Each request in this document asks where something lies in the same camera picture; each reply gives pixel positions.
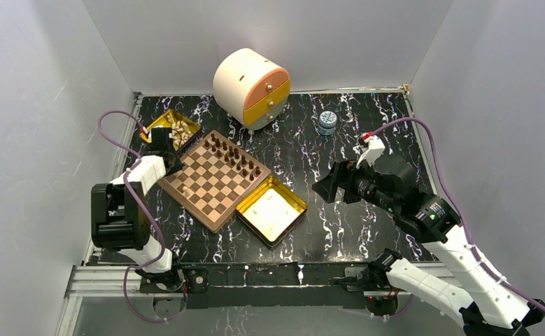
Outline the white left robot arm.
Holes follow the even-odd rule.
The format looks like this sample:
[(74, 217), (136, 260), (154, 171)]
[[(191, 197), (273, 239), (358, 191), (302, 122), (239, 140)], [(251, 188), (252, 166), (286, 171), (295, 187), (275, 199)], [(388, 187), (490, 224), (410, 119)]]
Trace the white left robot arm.
[(184, 272), (164, 246), (162, 237), (153, 237), (154, 220), (144, 209), (148, 191), (163, 177), (181, 169), (174, 149), (171, 128), (150, 131), (150, 143), (141, 159), (109, 183), (91, 189), (91, 236), (98, 248), (117, 252), (133, 260), (135, 272), (164, 291), (179, 291), (185, 284)]

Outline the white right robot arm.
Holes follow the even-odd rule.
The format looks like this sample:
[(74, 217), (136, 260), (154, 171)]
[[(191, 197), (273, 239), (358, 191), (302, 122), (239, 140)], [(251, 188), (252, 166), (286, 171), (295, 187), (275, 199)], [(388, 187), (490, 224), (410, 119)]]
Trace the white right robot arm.
[(347, 204), (363, 200), (386, 210), (401, 231), (438, 257), (458, 281), (452, 285), (386, 249), (339, 284), (408, 291), (457, 322), (466, 335), (526, 335), (529, 326), (544, 319), (541, 300), (515, 294), (502, 276), (486, 270), (488, 260), (473, 254), (459, 215), (443, 198), (419, 189), (416, 168), (402, 157), (382, 155), (372, 164), (335, 162), (312, 188), (327, 203), (342, 189)]

